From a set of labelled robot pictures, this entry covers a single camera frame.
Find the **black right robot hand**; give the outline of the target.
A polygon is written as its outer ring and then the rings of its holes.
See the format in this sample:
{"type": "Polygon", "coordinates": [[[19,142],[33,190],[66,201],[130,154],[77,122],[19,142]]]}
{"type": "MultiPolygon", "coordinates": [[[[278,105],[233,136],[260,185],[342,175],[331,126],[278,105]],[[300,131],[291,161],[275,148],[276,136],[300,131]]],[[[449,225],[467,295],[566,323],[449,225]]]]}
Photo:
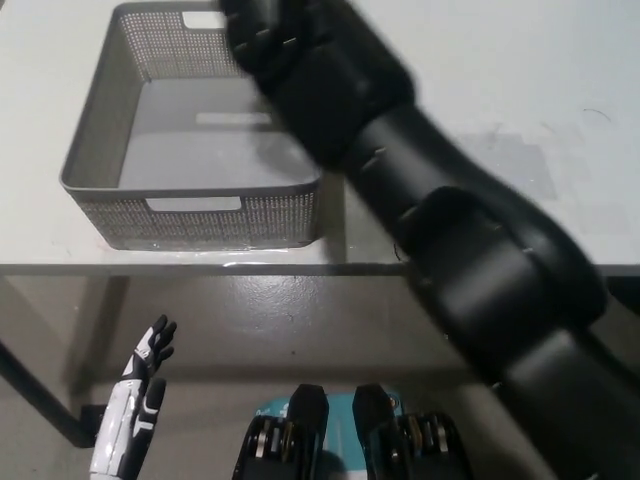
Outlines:
{"type": "Polygon", "coordinates": [[[371,121],[413,102],[400,60],[347,1],[224,1],[234,59],[322,168],[371,121]]]}

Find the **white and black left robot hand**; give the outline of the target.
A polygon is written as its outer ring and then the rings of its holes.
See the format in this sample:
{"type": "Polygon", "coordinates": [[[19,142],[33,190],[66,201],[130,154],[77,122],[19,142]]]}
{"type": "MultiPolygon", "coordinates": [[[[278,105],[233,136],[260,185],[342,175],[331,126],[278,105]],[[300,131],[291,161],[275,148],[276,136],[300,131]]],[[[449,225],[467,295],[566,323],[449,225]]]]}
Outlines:
{"type": "Polygon", "coordinates": [[[138,477],[166,390],[166,381],[154,375],[174,352],[176,328],[162,315],[134,348],[104,411],[89,466],[91,480],[138,477]]]}

